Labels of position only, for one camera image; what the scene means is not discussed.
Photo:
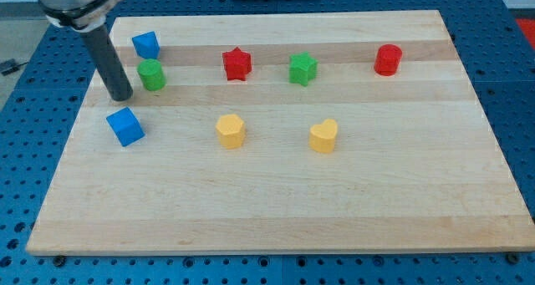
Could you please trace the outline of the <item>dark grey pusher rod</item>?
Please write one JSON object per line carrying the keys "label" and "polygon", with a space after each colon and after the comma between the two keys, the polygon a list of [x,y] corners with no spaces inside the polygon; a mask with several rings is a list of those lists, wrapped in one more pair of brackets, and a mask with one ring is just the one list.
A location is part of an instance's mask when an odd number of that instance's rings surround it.
{"label": "dark grey pusher rod", "polygon": [[81,33],[80,36],[111,99],[114,101],[129,99],[133,95],[133,89],[112,44],[107,27],[103,24]]}

